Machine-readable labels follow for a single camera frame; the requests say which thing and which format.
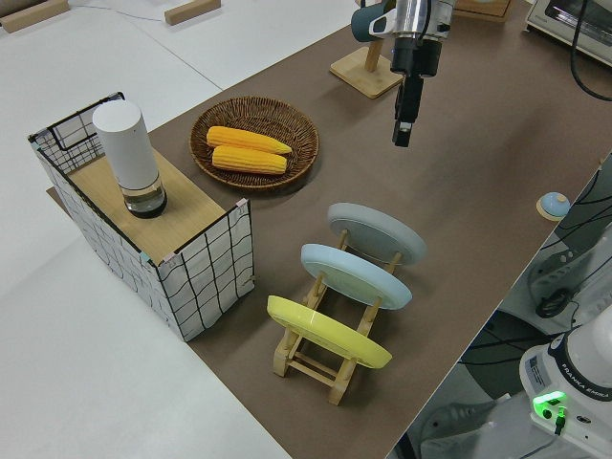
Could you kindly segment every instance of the corn cob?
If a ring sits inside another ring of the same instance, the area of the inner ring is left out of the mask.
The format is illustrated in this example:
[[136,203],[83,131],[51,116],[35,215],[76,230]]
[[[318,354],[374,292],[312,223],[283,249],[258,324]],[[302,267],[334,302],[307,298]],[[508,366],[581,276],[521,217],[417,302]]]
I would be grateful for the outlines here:
[[280,175],[287,170],[287,159],[251,148],[219,145],[212,151],[212,165],[238,172]]
[[291,147],[277,139],[226,126],[211,126],[207,131],[207,144],[213,148],[219,145],[240,146],[277,155],[291,153]]

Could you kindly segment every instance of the plate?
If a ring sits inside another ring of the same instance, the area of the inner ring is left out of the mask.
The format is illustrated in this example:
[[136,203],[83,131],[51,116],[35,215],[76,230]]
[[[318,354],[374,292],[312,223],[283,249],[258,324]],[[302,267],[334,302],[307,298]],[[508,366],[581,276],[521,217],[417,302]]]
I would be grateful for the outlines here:
[[312,277],[323,273],[322,281],[329,288],[368,306],[381,298],[381,309],[402,309],[412,299],[400,279],[353,253],[306,244],[301,261]]
[[[273,137],[292,148],[287,171],[282,175],[250,174],[223,170],[212,165],[213,148],[207,144],[211,126],[245,129]],[[189,150],[195,163],[210,177],[224,184],[249,190],[271,190],[303,177],[318,154],[318,132],[313,123],[293,106],[273,98],[231,98],[213,105],[191,128]]]
[[333,204],[327,211],[327,221],[335,234],[348,231],[349,247],[383,263],[390,263],[399,252],[402,258],[398,265],[412,265],[427,252],[425,241],[413,229],[373,208]]
[[280,296],[268,296],[268,314],[283,327],[368,368],[383,368],[391,354],[343,323]]

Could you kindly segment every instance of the white cylindrical speaker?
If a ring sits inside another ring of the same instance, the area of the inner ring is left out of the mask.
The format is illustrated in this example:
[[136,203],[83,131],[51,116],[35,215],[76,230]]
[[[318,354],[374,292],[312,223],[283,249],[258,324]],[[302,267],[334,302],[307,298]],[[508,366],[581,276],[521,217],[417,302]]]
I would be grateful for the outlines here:
[[105,102],[93,123],[128,210],[141,218],[162,213],[167,197],[141,109],[128,100]]

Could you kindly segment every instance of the white table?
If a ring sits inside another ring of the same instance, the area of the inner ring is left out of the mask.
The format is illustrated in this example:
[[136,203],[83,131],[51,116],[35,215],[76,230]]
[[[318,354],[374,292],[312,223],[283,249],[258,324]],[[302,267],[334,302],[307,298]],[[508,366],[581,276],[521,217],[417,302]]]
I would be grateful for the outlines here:
[[181,3],[75,1],[0,30],[0,457],[287,457],[95,256],[46,195],[27,142],[116,91],[158,127],[348,24],[355,8],[227,0],[174,27],[112,11]]

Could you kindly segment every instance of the green light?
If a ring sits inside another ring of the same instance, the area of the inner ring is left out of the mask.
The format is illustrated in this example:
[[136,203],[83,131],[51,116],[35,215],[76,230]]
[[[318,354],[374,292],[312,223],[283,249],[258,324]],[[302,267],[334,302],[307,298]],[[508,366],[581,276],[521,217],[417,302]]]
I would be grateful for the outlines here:
[[[544,409],[550,409],[551,406],[558,404],[561,400],[565,399],[565,392],[561,392],[560,390],[556,390],[554,392],[550,392],[548,394],[539,395],[534,397],[534,410],[538,416],[544,417]],[[565,416],[565,408],[559,407],[558,415]]]

